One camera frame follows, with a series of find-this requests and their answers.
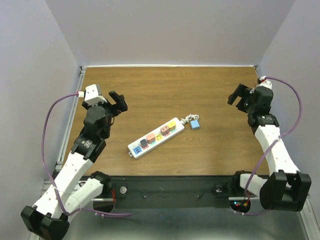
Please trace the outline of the pink plug adapter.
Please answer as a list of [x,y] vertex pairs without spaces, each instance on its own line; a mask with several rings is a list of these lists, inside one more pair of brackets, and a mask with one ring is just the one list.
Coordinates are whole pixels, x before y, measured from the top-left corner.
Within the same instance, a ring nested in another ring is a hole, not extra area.
[[153,132],[151,132],[148,135],[146,135],[145,138],[146,138],[148,144],[151,144],[151,143],[156,141],[156,136],[155,136],[155,134]]

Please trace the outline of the dark grey plug adapter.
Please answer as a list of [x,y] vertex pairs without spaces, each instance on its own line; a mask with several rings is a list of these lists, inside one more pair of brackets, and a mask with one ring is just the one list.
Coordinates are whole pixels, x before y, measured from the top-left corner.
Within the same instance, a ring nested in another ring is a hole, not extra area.
[[146,139],[142,139],[142,140],[140,140],[140,145],[141,145],[141,147],[143,149],[147,148],[148,147],[148,141]]

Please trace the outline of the white power strip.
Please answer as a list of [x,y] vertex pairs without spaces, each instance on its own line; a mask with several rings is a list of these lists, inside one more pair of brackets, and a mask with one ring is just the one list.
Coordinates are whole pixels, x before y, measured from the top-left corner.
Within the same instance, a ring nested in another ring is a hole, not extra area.
[[183,132],[185,130],[185,124],[190,124],[192,130],[199,129],[199,118],[200,116],[198,114],[189,114],[181,119],[177,117],[172,118],[158,128],[130,143],[127,146],[129,156],[134,159],[144,156]]

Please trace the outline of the mauve brown plug adapter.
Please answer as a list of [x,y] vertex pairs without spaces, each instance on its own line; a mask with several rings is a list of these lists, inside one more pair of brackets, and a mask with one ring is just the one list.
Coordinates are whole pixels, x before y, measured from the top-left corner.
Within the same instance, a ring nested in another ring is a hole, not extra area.
[[160,133],[162,136],[167,135],[170,132],[170,128],[167,125],[164,125],[161,129],[160,129]]

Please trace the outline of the yellow plug adapter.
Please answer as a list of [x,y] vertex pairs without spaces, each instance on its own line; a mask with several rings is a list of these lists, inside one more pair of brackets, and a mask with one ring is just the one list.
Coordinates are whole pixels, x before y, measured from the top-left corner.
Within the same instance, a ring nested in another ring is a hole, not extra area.
[[176,122],[175,121],[170,121],[167,126],[169,127],[170,131],[173,131],[176,129]]

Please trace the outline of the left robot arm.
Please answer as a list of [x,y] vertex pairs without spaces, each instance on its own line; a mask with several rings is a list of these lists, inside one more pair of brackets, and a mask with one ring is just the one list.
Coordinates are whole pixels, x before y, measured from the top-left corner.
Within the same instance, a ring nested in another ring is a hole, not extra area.
[[114,104],[96,89],[74,94],[84,99],[84,127],[57,176],[48,175],[51,184],[46,192],[32,206],[25,206],[20,214],[26,228],[44,240],[63,239],[72,219],[78,212],[87,211],[86,205],[95,197],[111,195],[112,202],[116,202],[112,178],[100,171],[92,173],[80,189],[74,190],[106,147],[115,117],[128,109],[124,95],[115,91],[108,94]]

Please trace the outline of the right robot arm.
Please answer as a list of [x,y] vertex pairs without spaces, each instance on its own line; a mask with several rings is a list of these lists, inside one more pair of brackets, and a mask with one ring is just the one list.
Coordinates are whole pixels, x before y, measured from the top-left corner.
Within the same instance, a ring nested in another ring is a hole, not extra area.
[[230,189],[235,195],[245,192],[259,197],[265,210],[299,212],[312,180],[308,174],[301,173],[286,149],[279,122],[270,113],[273,97],[272,83],[268,80],[254,88],[239,84],[228,97],[229,105],[240,98],[236,108],[247,114],[248,125],[263,150],[262,159],[267,161],[269,170],[267,179],[255,172],[236,171]]

